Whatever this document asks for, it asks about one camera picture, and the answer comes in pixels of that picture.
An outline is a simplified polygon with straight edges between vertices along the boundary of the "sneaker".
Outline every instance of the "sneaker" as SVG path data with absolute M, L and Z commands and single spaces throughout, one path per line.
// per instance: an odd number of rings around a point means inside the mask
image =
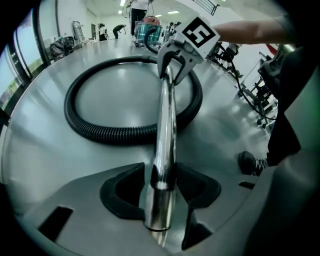
M 254 176 L 260 176 L 262 170 L 268 167 L 267 159 L 255 157 L 248 151 L 239 154 L 238 164 L 243 174 Z

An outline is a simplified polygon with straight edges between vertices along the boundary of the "chrome metal tube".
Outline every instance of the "chrome metal tube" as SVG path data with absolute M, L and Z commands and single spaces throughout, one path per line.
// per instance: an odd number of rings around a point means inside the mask
M 170 228 L 176 201 L 176 98 L 173 71 L 166 68 L 160 100 L 156 153 L 145 203 L 145 226 L 153 231 Z

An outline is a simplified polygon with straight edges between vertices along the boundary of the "floor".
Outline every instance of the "floor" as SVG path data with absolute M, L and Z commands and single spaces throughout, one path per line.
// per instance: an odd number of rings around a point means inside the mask
M 150 54 L 121 39 L 93 43 L 55 62 L 33 81 L 11 116 L 2 151 L 3 182 L 17 215 L 74 179 L 138 162 L 151 169 L 153 145 L 98 144 L 76 134 L 64 116 L 66 92 L 82 72 L 108 59 Z M 206 62 L 194 70 L 202 84 L 203 103 L 177 136 L 177 160 L 239 174 L 238 153 L 248 150 L 265 157 L 269 136 L 256 125 L 256 114 L 237 96 L 229 76 Z M 88 79 L 76 106 L 82 118 L 98 125 L 153 124 L 161 84 L 154 64 L 114 66 Z M 190 86 L 185 78 L 175 88 L 178 113 L 189 104 Z

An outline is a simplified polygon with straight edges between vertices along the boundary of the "ceiling light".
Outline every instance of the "ceiling light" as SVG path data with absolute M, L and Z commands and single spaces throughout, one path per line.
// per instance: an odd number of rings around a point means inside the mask
M 178 10 L 172 10 L 172 11 L 168 11 L 168 14 L 178 14 L 179 11 Z

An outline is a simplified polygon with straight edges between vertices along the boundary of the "trash bag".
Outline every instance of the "trash bag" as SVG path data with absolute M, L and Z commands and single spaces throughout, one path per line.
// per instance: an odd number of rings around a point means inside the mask
M 64 56 L 71 54 L 75 50 L 75 40 L 72 36 L 60 38 L 50 44 L 50 53 L 56 62 Z

